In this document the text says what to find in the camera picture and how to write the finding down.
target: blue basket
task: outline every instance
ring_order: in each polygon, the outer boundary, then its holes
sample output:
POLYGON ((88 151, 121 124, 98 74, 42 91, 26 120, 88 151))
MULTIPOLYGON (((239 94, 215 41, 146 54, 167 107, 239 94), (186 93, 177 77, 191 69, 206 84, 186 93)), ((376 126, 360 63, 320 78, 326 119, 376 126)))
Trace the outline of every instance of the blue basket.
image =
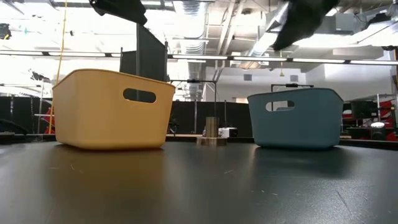
POLYGON ((343 100, 331 89, 306 88, 248 97, 254 142, 261 147, 325 149, 340 140, 343 100), (288 107, 276 108, 290 101, 288 107))

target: black partition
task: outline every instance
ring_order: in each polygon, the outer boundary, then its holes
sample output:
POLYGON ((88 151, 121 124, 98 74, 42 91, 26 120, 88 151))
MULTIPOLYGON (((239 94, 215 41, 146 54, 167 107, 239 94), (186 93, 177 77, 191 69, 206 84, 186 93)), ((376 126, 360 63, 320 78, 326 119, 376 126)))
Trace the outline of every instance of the black partition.
MULTIPOLYGON (((39 106, 40 98, 0 97, 0 119, 12 121, 28 130, 29 133, 37 133, 39 119, 34 115, 45 114, 51 104, 44 100, 41 112, 39 106)), ((217 102, 216 110, 220 127, 234 127, 238 129, 239 137, 252 137, 248 104, 217 102)), ((197 102, 195 132, 195 102, 173 101, 171 118, 176 119, 179 125, 177 134, 201 134, 206 126, 207 116, 214 116, 214 102, 197 102)), ((48 122, 40 121, 39 133, 44 133, 47 126, 48 122)))
MULTIPOLYGON (((148 29, 137 25, 137 50, 121 49, 119 71, 165 82, 167 79, 167 42, 161 43, 148 29)), ((130 91, 128 99, 152 102, 153 94, 146 91, 130 91)))
POLYGON ((137 75, 165 82, 167 42, 161 43, 144 26, 137 25, 137 75))
MULTIPOLYGON (((220 127, 234 127, 238 129, 239 137, 252 137, 248 104, 217 102, 216 110, 220 127)), ((196 132, 195 102, 174 101, 171 114, 172 119, 176 119, 179 124, 177 134, 201 134, 206 126, 206 117, 214 116, 214 103, 197 102, 196 132)))
POLYGON ((177 134, 192 134, 195 130, 195 102, 173 101, 171 118, 178 123, 177 134))
POLYGON ((238 129, 238 137, 253 137, 247 103, 226 103, 226 121, 230 126, 238 129))

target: basket handle hole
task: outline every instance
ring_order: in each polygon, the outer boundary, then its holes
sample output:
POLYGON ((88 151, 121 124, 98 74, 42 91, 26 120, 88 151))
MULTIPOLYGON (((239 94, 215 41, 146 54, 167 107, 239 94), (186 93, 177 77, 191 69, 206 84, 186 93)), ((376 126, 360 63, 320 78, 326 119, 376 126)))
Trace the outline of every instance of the basket handle hole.
POLYGON ((294 109, 294 102, 291 100, 273 101, 266 104, 267 111, 289 111, 294 109))
POLYGON ((127 88, 123 91, 123 97, 126 100, 138 101, 143 103, 154 103, 156 101, 156 95, 153 92, 136 90, 133 88, 127 88))

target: yellow basket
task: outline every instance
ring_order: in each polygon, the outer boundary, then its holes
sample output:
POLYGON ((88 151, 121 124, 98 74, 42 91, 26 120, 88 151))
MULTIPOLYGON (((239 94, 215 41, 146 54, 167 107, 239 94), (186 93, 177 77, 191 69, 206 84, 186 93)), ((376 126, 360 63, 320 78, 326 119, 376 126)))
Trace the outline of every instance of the yellow basket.
POLYGON ((160 147, 175 87, 119 72, 80 69, 53 88, 57 141, 83 149, 160 147), (124 98, 127 89, 153 92, 153 103, 124 98))

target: black table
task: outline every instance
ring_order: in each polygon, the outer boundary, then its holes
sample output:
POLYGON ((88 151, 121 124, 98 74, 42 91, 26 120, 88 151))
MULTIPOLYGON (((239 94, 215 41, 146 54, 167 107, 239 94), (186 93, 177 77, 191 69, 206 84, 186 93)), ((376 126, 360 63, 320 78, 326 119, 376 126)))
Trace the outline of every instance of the black table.
POLYGON ((398 152, 0 146, 0 223, 397 223, 398 152))

